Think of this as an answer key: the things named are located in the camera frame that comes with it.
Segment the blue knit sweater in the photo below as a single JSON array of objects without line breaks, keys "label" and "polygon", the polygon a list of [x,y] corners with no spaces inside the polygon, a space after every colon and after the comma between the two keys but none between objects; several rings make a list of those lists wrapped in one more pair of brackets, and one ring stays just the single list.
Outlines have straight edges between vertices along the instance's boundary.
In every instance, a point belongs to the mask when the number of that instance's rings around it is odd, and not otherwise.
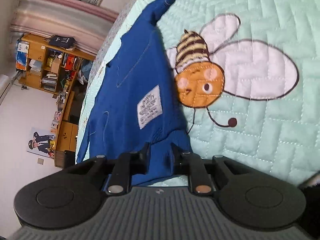
[{"label": "blue knit sweater", "polygon": [[174,2],[154,0],[121,37],[118,52],[105,67],[77,163],[97,155],[117,159],[149,143],[149,170],[132,177],[133,185],[148,184],[172,176],[172,144],[191,150],[187,122],[157,28],[157,22]]}]

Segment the pilot boy poster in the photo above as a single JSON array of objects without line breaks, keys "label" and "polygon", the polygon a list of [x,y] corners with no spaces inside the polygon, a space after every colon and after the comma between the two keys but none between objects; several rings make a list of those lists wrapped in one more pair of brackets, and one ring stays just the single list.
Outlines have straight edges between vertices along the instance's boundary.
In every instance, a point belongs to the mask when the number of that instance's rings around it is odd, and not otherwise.
[{"label": "pilot boy poster", "polygon": [[49,129],[32,127],[27,139],[26,151],[50,159],[54,158],[56,135]]}]

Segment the bee pattern quilted bedspread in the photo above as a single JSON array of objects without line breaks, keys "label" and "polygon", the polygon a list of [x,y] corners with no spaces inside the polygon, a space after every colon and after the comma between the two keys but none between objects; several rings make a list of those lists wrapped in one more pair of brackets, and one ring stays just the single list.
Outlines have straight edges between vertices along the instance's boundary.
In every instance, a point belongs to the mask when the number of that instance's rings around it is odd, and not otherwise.
[{"label": "bee pattern quilted bedspread", "polygon": [[[76,158],[105,67],[153,1],[137,0],[99,51]],[[319,0],[175,0],[157,28],[190,151],[296,185],[319,172]]]}]

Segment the wooden bookshelf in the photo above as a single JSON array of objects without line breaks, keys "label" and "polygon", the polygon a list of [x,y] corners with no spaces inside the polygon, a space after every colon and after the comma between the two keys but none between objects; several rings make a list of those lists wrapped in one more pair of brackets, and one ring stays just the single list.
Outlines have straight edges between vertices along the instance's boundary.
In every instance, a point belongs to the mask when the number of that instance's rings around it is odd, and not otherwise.
[{"label": "wooden bookshelf", "polygon": [[19,71],[19,83],[48,93],[58,94],[69,84],[81,67],[95,57],[78,49],[67,50],[51,46],[42,36],[25,34],[20,47],[27,49],[25,66]]}]

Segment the pink curtain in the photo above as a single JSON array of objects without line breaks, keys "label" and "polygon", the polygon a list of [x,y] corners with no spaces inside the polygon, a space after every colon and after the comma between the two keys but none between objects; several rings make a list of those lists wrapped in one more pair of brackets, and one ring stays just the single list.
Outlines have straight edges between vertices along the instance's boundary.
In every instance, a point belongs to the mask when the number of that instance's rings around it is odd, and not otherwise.
[{"label": "pink curtain", "polygon": [[42,37],[73,37],[76,48],[97,55],[118,15],[79,0],[18,0],[10,29]]}]

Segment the white wall air conditioner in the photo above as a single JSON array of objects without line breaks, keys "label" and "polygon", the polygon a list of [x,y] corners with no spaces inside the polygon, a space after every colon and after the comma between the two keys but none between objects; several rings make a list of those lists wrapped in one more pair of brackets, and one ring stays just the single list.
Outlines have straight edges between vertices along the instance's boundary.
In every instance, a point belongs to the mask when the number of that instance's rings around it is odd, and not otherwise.
[{"label": "white wall air conditioner", "polygon": [[12,85],[12,79],[7,75],[0,75],[0,104],[3,102],[6,97],[10,87]]}]

